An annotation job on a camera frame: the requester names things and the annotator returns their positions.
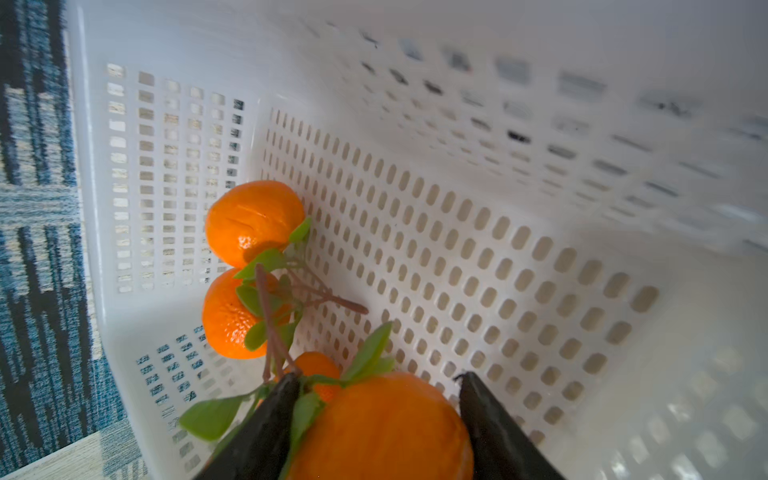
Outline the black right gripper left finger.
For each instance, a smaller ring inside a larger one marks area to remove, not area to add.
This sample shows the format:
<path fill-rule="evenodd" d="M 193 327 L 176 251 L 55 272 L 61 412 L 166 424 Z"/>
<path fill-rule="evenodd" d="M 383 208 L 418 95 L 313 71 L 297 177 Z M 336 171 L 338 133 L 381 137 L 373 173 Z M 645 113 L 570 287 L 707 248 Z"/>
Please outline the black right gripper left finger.
<path fill-rule="evenodd" d="M 287 374 L 195 479 L 279 479 L 299 393 L 299 377 Z"/>

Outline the orange container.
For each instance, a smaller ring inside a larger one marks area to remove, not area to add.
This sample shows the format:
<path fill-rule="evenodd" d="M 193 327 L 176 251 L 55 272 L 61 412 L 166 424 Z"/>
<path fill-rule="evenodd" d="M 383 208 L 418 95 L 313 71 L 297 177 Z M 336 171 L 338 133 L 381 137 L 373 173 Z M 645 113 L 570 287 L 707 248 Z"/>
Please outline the orange container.
<path fill-rule="evenodd" d="M 461 417 L 422 379 L 393 372 L 341 390 L 303 435 L 289 479 L 471 479 Z"/>
<path fill-rule="evenodd" d="M 322 352 L 304 352 L 295 358 L 295 363 L 306 376 L 321 375 L 338 380 L 341 375 L 334 361 Z M 336 384 L 320 383 L 313 386 L 313 391 L 325 403 L 331 402 L 340 390 L 341 387 Z"/>

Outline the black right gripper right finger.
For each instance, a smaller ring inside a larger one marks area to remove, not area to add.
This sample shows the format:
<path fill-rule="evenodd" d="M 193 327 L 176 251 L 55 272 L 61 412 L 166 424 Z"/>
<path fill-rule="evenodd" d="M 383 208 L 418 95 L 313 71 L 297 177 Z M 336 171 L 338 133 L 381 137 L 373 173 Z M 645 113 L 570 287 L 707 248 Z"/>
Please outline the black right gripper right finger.
<path fill-rule="evenodd" d="M 563 480 L 477 374 L 467 371 L 455 380 L 476 479 Z"/>

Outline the orange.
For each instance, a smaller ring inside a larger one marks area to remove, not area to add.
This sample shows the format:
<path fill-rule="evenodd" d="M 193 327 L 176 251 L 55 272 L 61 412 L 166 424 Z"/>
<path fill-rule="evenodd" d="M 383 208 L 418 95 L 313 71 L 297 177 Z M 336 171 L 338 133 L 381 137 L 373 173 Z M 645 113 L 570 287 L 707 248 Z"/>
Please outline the orange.
<path fill-rule="evenodd" d="M 288 185 L 257 180 L 232 188 L 213 203 L 205 235 L 220 260 L 241 269 L 266 249 L 284 249 L 305 217 L 301 199 Z"/>
<path fill-rule="evenodd" d="M 236 288 L 242 283 L 231 268 L 218 276 L 209 286 L 203 301 L 202 326 L 211 348 L 219 355 L 235 360 L 263 357 L 267 343 L 250 351 L 245 346 L 248 331 L 262 319 L 254 316 L 240 302 Z"/>

